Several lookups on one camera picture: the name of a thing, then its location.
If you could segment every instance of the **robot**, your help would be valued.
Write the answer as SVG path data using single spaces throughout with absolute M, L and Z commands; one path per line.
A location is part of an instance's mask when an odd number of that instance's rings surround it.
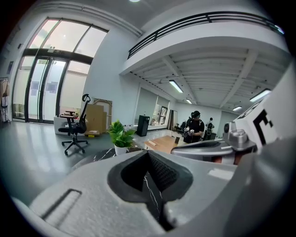
M 137 151 L 87 164 L 19 211 L 44 236 L 222 237 L 251 234 L 284 197 L 294 175 L 296 72 L 291 63 L 273 92 L 224 126 L 223 139 Z M 238 152 L 245 152 L 238 166 Z M 205 162 L 221 156 L 222 164 Z M 144 195 L 147 172 L 160 192 L 159 216 Z

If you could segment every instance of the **potted plant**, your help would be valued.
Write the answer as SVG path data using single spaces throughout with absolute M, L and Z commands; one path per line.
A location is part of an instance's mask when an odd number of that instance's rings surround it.
M 135 133 L 135 130 L 130 129 L 124 131 L 123 125 L 117 120 L 111 124 L 107 132 L 110 134 L 112 142 L 114 143 L 116 155 L 126 153 L 127 148 L 133 143 L 132 135 Z

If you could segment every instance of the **person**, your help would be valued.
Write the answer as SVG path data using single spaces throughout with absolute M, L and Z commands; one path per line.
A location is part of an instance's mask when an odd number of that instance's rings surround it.
M 208 129 L 213 130 L 213 128 L 215 127 L 215 126 L 213 125 L 213 118 L 210 118 L 209 122 L 206 124 L 206 127 L 207 127 Z
M 211 133 L 213 131 L 213 128 L 215 127 L 213 125 L 213 118 L 210 118 L 209 122 L 206 124 L 206 127 L 207 127 L 207 131 L 204 133 L 204 136 L 203 136 L 203 141 L 206 141 L 206 140 L 210 140 L 210 137 L 211 137 Z
M 204 123 L 200 119 L 200 112 L 194 111 L 191 113 L 191 123 L 185 129 L 185 136 L 183 141 L 186 143 L 196 143 L 199 142 L 200 137 L 204 132 Z

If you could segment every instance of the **balcony railing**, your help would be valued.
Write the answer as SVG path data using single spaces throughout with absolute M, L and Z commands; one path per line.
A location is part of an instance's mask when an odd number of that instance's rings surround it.
M 146 38 L 137 43 L 133 48 L 129 50 L 128 59 L 133 56 L 136 52 L 140 51 L 142 48 L 146 47 L 148 44 L 158 40 L 159 38 L 192 25 L 213 23 L 213 22 L 225 22 L 225 21 L 242 21 L 252 24 L 261 25 L 270 29 L 271 31 L 283 34 L 282 30 L 276 26 L 271 20 L 245 12 L 207 12 L 202 14 L 197 14 L 189 17 L 176 20 L 152 34 L 148 35 Z

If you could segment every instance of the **door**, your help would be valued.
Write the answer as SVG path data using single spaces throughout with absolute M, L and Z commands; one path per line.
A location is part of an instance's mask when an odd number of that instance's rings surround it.
M 166 115 L 167 115 L 167 108 L 162 106 L 160 109 L 160 114 L 159 114 L 159 123 L 164 124 L 166 120 Z
M 56 99 L 66 62 L 53 58 L 46 76 L 42 101 L 43 123 L 53 124 L 56 115 Z
M 53 57 L 38 57 L 27 93 L 27 121 L 53 124 L 56 115 L 57 89 L 65 73 L 67 61 Z

